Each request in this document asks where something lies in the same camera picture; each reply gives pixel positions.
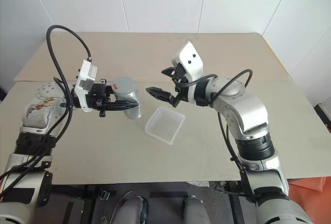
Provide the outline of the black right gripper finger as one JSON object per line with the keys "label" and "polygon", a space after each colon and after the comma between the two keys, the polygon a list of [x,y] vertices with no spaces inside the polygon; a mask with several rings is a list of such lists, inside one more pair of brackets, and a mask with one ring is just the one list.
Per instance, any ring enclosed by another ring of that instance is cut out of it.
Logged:
{"label": "black right gripper finger", "polygon": [[170,92],[166,92],[161,88],[157,87],[148,87],[146,88],[146,91],[153,96],[155,99],[161,100],[161,101],[172,101],[173,96]]}
{"label": "black right gripper finger", "polygon": [[162,74],[168,77],[175,77],[177,76],[176,68],[175,67],[168,67],[161,71]]}

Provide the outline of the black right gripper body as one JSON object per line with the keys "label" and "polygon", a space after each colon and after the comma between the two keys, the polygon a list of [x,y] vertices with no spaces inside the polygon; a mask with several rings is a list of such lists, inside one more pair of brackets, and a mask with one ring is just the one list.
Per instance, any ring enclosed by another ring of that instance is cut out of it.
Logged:
{"label": "black right gripper body", "polygon": [[188,89],[189,87],[181,86],[181,84],[188,83],[188,79],[185,76],[186,71],[181,64],[177,64],[174,68],[174,75],[172,76],[172,81],[175,83],[175,91],[177,95],[172,103],[173,107],[177,107],[181,101],[188,102]]}

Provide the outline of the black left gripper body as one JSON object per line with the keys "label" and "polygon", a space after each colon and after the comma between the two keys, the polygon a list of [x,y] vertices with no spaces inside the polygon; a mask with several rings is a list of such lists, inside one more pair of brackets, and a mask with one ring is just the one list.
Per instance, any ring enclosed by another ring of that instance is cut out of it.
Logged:
{"label": "black left gripper body", "polygon": [[94,83],[87,94],[87,106],[99,111],[100,117],[106,116],[106,103],[111,102],[111,97],[106,95],[107,80],[101,79],[99,83]]}

